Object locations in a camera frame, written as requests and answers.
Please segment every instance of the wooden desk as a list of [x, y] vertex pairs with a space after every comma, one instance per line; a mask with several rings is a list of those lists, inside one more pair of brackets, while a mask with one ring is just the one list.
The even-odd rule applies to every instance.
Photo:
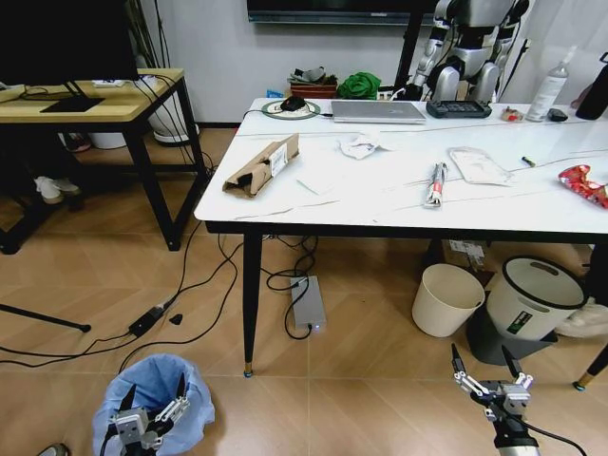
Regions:
[[[150, 85], [152, 93], [143, 83], [140, 90], [133, 82], [122, 87], [96, 88], [91, 82], [79, 82], [79, 87], [90, 97], [104, 100], [86, 112], [40, 112], [55, 101], [12, 100], [0, 103], [0, 135], [3, 132], [121, 132], [124, 135], [129, 153], [133, 159], [133, 169], [142, 180], [145, 193], [161, 228], [162, 235], [171, 251], [178, 251], [181, 234], [192, 214], [197, 197], [207, 181], [207, 173], [202, 160], [199, 136], [197, 134], [192, 108], [183, 79], [183, 69], [147, 68], [140, 74], [164, 76]], [[60, 86], [49, 87], [49, 92], [65, 91]], [[174, 93], [178, 94], [185, 129], [190, 139], [195, 163], [191, 165], [154, 165], [150, 161], [142, 134], [148, 128], [147, 119]], [[196, 178], [188, 190], [175, 220], [171, 218], [156, 173], [161, 171], [194, 172]], [[23, 230], [0, 231], [0, 250], [14, 253], [25, 240]]]
[[[261, 109], [269, 100], [256, 100]], [[314, 100], [330, 113], [328, 100]], [[322, 116], [305, 121], [270, 119], [260, 112], [245, 118], [195, 212], [211, 233], [244, 235], [243, 332], [245, 374], [252, 373], [256, 336], [262, 237], [319, 235], [357, 238], [448, 238], [539, 242], [608, 242], [608, 211], [558, 181], [559, 172], [589, 164], [599, 181], [608, 176], [606, 119], [565, 123], [505, 123], [505, 104], [481, 120], [438, 120], [423, 125], [335, 123]], [[527, 105], [516, 105], [525, 111]], [[359, 132], [378, 133], [390, 151], [361, 161], [344, 156], [339, 140]], [[300, 155], [255, 199], [222, 192], [224, 181], [272, 141], [299, 133]], [[517, 179], [512, 187], [466, 183], [447, 149], [485, 150]], [[537, 166], [522, 161], [529, 157]], [[424, 207], [434, 163], [449, 166], [444, 206]], [[335, 176], [335, 187], [316, 195], [297, 181], [302, 172]]]

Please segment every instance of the table top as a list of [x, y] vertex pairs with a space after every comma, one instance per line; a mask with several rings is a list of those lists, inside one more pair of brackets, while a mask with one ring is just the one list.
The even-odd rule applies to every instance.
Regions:
[[[268, 100], [255, 100], [252, 109]], [[329, 100], [315, 102], [331, 112]], [[423, 125], [335, 123], [316, 117], [280, 121], [260, 112], [247, 115], [195, 215], [223, 223], [274, 223], [399, 227], [476, 232], [536, 232], [583, 234], [608, 240], [608, 211], [564, 187], [558, 174], [577, 164], [591, 165], [591, 179], [608, 182], [608, 124], [574, 116], [565, 123], [506, 123], [506, 105], [494, 104], [482, 120], [438, 120], [424, 103]], [[527, 105], [512, 104], [525, 111]], [[377, 150], [361, 161], [345, 156], [338, 141], [353, 140], [360, 132], [378, 135], [389, 150]], [[254, 199], [222, 192], [224, 181], [268, 143], [299, 133], [300, 155], [288, 163]], [[515, 175], [512, 186], [470, 184], [449, 157], [450, 147], [483, 149], [502, 168]], [[526, 156], [537, 164], [529, 167]], [[436, 162], [447, 163], [444, 204], [424, 207]], [[330, 187], [320, 195], [298, 179], [313, 179]]]
[[[141, 75], [158, 74], [178, 81], [183, 77], [180, 68], [145, 68], [139, 70]], [[125, 123], [137, 118], [148, 106], [150, 101], [131, 81], [126, 81], [122, 87], [94, 87], [90, 81], [77, 83], [89, 97], [100, 97], [104, 100], [91, 107], [86, 112], [40, 112], [42, 109], [56, 103], [55, 101], [12, 100], [0, 103], [0, 124], [70, 124], [70, 123]], [[167, 91], [168, 85], [158, 80], [155, 85], [148, 83], [161, 96]], [[64, 92], [62, 85], [46, 87], [50, 93]], [[149, 89], [142, 85], [148, 97], [154, 98]]]

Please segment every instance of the laptop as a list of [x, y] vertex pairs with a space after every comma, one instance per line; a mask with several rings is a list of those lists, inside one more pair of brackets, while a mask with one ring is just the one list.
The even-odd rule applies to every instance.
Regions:
[[332, 100], [335, 122], [424, 124], [427, 118], [410, 102]]

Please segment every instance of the tile floor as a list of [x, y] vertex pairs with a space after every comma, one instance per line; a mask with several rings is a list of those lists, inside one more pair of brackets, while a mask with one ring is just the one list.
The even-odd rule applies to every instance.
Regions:
[[[205, 130], [202, 143], [218, 161], [232, 130]], [[90, 152], [87, 162], [122, 162], [124, 151]], [[173, 149], [155, 147], [156, 160], [181, 160]], [[163, 190], [177, 207], [188, 181], [166, 178]], [[0, 201], [0, 223], [15, 211]], [[189, 225], [190, 232], [195, 226]], [[197, 231], [188, 257], [186, 283], [208, 277], [221, 260], [217, 236]], [[227, 249], [239, 237], [223, 240]], [[505, 378], [505, 369], [484, 365], [468, 351], [462, 331], [437, 339], [420, 332], [410, 316], [426, 240], [322, 238], [318, 275], [328, 327], [305, 341], [282, 328], [289, 296], [261, 288], [255, 370], [242, 377], [240, 280], [218, 325], [201, 340], [143, 351], [172, 352], [196, 363], [212, 391], [216, 422], [192, 455], [466, 455], [496, 454], [483, 411], [450, 380], [449, 344], [454, 341], [469, 371], [480, 379]], [[497, 257], [533, 252], [576, 269], [580, 250], [570, 245], [492, 246]], [[0, 256], [0, 302], [47, 312], [93, 326], [90, 334], [2, 313], [0, 344], [20, 350], [77, 352], [95, 337], [123, 332], [144, 310], [172, 294], [180, 278], [181, 253], [169, 253], [143, 190], [136, 183], [90, 196], [85, 210], [61, 208], [15, 256]], [[278, 270], [297, 252], [264, 243], [263, 264]], [[236, 255], [240, 272], [240, 253]], [[188, 339], [215, 317], [234, 270], [222, 268], [208, 285], [184, 294], [171, 314], [142, 342]], [[606, 343], [563, 338], [526, 358], [537, 378], [529, 419], [582, 444], [588, 454], [605, 453], [608, 374], [585, 393], [577, 379]], [[63, 441], [75, 455], [91, 454], [90, 421], [108, 382], [130, 347], [29, 370], [0, 365], [0, 454], [35, 455]], [[3, 359], [38, 361], [2, 353]], [[539, 437], [542, 454], [575, 455], [563, 444]]]

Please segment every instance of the red packet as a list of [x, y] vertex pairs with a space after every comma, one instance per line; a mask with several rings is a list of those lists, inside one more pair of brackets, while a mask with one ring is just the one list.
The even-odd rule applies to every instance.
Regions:
[[579, 164], [562, 171], [559, 175], [561, 183], [573, 192], [604, 209], [608, 209], [608, 196], [606, 195], [606, 185], [587, 179], [587, 174], [591, 170], [588, 164]]

